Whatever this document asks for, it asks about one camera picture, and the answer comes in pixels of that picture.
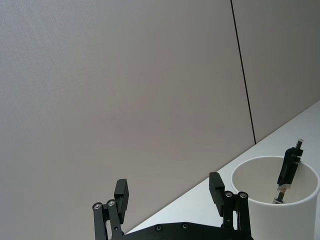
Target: small object in cup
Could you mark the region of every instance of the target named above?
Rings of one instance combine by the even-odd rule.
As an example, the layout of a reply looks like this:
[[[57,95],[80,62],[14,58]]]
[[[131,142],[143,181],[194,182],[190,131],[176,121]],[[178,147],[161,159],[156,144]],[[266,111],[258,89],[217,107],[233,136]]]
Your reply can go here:
[[[273,199],[273,204],[284,204],[285,193],[290,189],[295,177],[303,150],[301,145],[304,141],[299,139],[296,146],[285,151],[282,168],[278,177],[278,188]]]

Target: black object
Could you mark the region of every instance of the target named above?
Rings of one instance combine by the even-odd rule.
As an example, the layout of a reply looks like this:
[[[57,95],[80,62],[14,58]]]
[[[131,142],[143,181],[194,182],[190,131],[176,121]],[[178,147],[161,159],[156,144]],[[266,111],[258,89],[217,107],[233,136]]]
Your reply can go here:
[[[301,148],[303,140],[299,139],[296,147],[289,148],[285,151],[282,168],[278,177],[277,184],[292,184],[294,180],[300,158],[304,152]]]
[[[277,192],[272,202],[273,204],[284,204],[286,190],[291,187],[299,163],[301,162],[302,153],[304,152],[301,149],[302,143],[303,140],[299,139],[295,147],[291,147],[285,151],[282,168],[277,181]]]
[[[209,190],[219,215],[221,227],[191,222],[164,223],[124,235],[124,222],[129,191],[126,179],[116,183],[114,199],[106,204],[97,202],[92,206],[95,240],[108,240],[106,222],[110,221],[112,240],[253,240],[251,237],[248,194],[225,191],[225,185],[217,172],[209,175]],[[237,212],[237,230],[233,228],[233,211]]]

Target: black vertical line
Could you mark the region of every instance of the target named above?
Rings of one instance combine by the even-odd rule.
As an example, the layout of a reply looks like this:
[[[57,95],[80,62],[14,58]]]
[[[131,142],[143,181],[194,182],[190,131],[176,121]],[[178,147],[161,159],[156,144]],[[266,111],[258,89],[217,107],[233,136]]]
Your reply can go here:
[[[230,3],[231,3],[231,9],[232,9],[232,16],[233,16],[233,23],[234,23],[236,41],[237,41],[237,43],[238,43],[238,49],[239,49],[239,55],[240,55],[240,61],[241,61],[241,68],[242,68],[242,75],[243,75],[244,86],[245,86],[246,100],[248,101],[248,107],[249,107],[249,113],[250,113],[250,120],[251,120],[251,127],[252,127],[253,139],[254,139],[254,144],[257,144],[256,134],[255,134],[255,128],[254,128],[254,122],[253,122],[253,120],[252,120],[252,113],[251,113],[251,107],[250,107],[250,101],[249,101],[249,94],[248,94],[248,88],[247,88],[247,82],[246,82],[246,76],[245,76],[245,70],[244,70],[244,63],[243,63],[243,61],[242,61],[242,54],[241,54],[241,50],[240,50],[240,43],[239,43],[239,37],[238,37],[238,30],[237,30],[237,24],[236,24],[236,17],[235,17],[234,5],[233,5],[233,3],[232,3],[232,0],[230,0]]]

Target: gray wall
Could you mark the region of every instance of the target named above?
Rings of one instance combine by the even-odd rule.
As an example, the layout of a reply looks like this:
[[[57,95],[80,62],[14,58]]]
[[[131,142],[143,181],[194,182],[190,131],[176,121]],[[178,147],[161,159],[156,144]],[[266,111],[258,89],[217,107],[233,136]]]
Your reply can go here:
[[[0,6],[0,235],[94,237],[127,178],[127,231],[254,144],[230,3]]]
[[[320,1],[233,1],[256,140],[320,99]]]

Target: white cylindrical container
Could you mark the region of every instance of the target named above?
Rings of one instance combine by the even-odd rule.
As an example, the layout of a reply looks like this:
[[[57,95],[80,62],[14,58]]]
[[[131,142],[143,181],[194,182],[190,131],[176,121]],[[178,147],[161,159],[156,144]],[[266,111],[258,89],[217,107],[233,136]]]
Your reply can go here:
[[[261,156],[237,166],[231,185],[249,195],[251,234],[255,240],[314,240],[320,178],[303,163],[295,173],[284,204],[272,204],[284,157]]]

